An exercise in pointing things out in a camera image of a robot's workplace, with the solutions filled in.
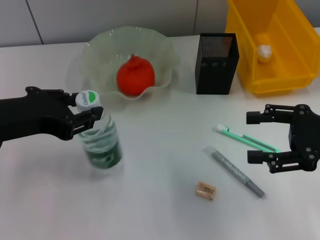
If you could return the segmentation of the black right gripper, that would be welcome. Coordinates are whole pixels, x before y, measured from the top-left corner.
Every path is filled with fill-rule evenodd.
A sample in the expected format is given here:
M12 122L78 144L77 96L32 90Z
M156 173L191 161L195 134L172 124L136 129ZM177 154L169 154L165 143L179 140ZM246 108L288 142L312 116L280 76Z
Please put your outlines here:
M266 104L262 113L248 111L246 124L283 123L290 124L289 145L291 151L263 152L248 150L249 164L266 163L270 173L290 171L312 172L320 159L320 116L308 105L296 106Z

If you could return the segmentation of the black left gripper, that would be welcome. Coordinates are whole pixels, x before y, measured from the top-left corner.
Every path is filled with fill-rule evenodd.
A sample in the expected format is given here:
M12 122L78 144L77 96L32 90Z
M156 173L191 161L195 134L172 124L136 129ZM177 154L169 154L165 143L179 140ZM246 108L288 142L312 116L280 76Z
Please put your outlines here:
M23 97L0 101L0 142L48 134L68 141L74 135L94 127L103 114L103 107L73 114L78 92L69 94L62 89L40 89L28 86Z

